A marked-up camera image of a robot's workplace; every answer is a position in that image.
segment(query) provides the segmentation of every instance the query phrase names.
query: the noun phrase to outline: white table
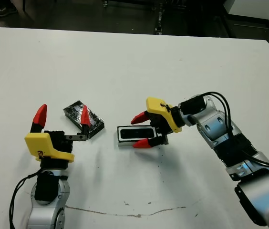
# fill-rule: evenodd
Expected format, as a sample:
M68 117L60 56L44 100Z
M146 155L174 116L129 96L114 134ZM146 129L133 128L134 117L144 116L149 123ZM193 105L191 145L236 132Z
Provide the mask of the white table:
M73 144L66 229L259 228L196 127L163 147L117 146L116 127L144 111L148 96L176 105L206 91L225 95L232 120L269 157L266 41L0 28L0 229L15 185L39 168L24 142L37 109L48 105L46 130L76 134L62 109L79 99L105 130ZM17 229L35 181L16 196Z

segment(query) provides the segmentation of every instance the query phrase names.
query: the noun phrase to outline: black cable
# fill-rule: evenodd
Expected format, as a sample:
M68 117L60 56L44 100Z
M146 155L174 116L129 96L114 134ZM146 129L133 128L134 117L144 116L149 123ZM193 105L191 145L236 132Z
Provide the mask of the black cable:
M231 122L231 111L230 111L228 101L226 100L226 98L222 94L220 94L218 92L207 92L207 93L203 93L201 96L205 96L205 95L211 95L211 96L217 98L221 102L221 104L223 105L224 110L225 110L225 124L226 124L226 127L228 126L228 128L227 128L228 135L229 135L229 137L233 138L234 136L233 136L233 128L232 128L232 122ZM215 95L219 95L223 99L224 102L220 98L215 96ZM245 155L245 157L247 159L254 161L256 164L259 164L259 165L262 165L262 166L265 166L265 167L269 167L269 162L259 160L259 159L255 158L255 157L249 155L244 150L242 150L242 152L244 153L244 155Z
M11 198L11 201L10 201L10 210L9 210L9 219L10 219L10 229L15 229L14 227L14 224L12 222L12 218L14 216L14 205L15 205L15 197L16 197L16 194L17 192L19 191L19 189L24 185L24 182L27 180L27 179L30 179L36 175L39 175L42 171L42 168L39 169L36 173L33 173L33 174L30 174L28 175L27 177L23 178L21 181L18 182L18 184L16 185L15 187L15 190L12 194L12 198Z

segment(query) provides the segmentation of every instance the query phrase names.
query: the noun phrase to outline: black rectangular object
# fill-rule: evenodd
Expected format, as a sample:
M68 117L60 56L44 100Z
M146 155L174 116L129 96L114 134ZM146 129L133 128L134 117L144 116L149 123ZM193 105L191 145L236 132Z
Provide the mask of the black rectangular object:
M132 146L139 140L157 137L155 128L150 125L124 125L117 127L119 146Z
M72 105L64 108L64 114L80 129L82 130L81 125L81 116L83 111L83 104L80 100L73 103ZM104 121L97 116L93 111L89 109L87 106L87 110L89 113L89 120L90 120L90 130L89 130L89 138L92 138L94 135L96 135L98 132L100 132L102 129L104 129L105 124Z

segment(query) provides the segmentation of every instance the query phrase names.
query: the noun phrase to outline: dark background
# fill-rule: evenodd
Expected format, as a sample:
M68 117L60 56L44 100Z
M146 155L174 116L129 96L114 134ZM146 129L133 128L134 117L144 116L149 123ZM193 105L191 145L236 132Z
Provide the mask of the dark background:
M165 10L163 35L229 37L220 16L222 2L206 1L201 6L197 0L187 1L186 11ZM154 34L158 18L158 8L113 1L104 8L101 0L27 0L26 12L22 11L22 0L12 2L19 14L0 18L0 27ZM269 42L269 26L264 21L226 18L236 38Z

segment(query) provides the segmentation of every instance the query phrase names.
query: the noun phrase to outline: cart wheel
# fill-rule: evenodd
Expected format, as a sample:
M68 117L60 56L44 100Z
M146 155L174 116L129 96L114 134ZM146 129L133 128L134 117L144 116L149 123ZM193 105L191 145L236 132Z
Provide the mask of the cart wheel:
M155 35L162 35L162 27L158 26L155 28Z

